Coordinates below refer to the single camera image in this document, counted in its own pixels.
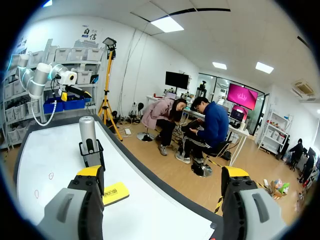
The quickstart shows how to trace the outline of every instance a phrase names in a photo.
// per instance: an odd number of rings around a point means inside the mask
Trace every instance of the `blue jacket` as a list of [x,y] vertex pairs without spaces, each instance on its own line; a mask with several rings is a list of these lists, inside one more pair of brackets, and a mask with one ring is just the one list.
[[204,139],[212,148],[226,140],[229,127],[227,111],[214,101],[204,109],[204,130],[198,131],[197,135]]

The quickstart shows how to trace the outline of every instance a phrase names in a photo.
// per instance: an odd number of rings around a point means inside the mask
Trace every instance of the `blue storage bin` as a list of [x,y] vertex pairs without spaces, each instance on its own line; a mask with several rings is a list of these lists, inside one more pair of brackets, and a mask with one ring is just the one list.
[[[64,110],[64,105],[62,103],[62,100],[60,97],[56,97],[56,107],[55,107],[55,113],[57,112],[62,112]],[[47,101],[44,102],[43,104],[43,112],[44,114],[51,114],[54,110],[54,101],[55,99],[52,98],[48,98]]]
[[85,99],[83,97],[78,98],[74,95],[68,96],[66,101],[63,102],[64,110],[72,109],[84,109],[85,108]]

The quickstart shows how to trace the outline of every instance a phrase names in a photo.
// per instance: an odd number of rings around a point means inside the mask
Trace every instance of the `pink screen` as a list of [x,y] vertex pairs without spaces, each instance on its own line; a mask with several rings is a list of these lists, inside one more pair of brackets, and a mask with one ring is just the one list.
[[230,84],[227,100],[244,106],[250,110],[255,109],[258,93],[242,86]]

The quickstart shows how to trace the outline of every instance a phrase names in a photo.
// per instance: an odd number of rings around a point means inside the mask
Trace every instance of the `sneakers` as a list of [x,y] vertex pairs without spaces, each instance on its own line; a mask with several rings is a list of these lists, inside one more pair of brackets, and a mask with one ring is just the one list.
[[180,160],[181,162],[184,162],[185,164],[190,163],[190,157],[182,157],[179,151],[175,153],[175,158]]
[[161,153],[161,155],[163,156],[167,156],[167,148],[165,146],[163,146],[162,144],[159,144],[158,149]]
[[193,157],[192,159],[193,159],[193,161],[197,162],[198,164],[203,164],[204,163],[204,159],[203,158]]
[[156,141],[161,141],[161,140],[162,140],[162,137],[160,136],[160,134],[158,134],[158,135],[155,137],[154,140],[156,140]]

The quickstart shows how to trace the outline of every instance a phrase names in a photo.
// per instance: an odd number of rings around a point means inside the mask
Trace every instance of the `pink jacket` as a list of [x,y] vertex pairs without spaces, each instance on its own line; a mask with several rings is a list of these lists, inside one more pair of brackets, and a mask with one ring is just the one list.
[[168,97],[160,99],[150,104],[144,111],[142,117],[142,124],[147,128],[155,129],[158,119],[169,120],[169,114],[172,109],[174,100]]

